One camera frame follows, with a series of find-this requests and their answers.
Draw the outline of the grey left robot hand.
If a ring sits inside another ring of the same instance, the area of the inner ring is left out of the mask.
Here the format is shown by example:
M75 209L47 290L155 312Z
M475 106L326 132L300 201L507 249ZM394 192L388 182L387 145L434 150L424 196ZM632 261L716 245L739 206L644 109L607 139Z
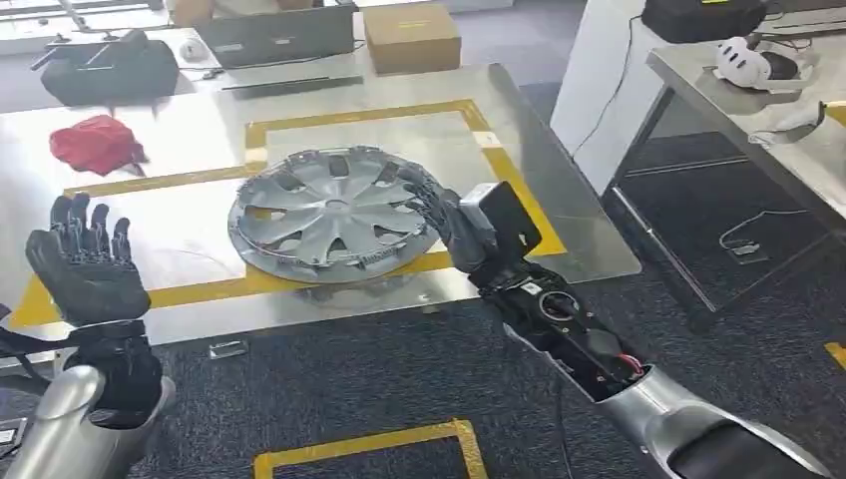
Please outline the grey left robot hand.
M30 232L25 255L35 274L70 324L85 327L137 320L151 307L134 262L131 221L108 226L110 208L89 208L90 196L58 196L49 227Z

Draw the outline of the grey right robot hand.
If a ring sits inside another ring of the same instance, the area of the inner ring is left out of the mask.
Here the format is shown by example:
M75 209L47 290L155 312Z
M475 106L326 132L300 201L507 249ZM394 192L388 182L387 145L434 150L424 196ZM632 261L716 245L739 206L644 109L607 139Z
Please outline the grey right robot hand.
M477 230L461 211L459 195L444 188L420 165L409 163L398 171L403 188L412 195L405 206L421 215L440 236L453 265L472 274L487 261L496 249L492 231Z

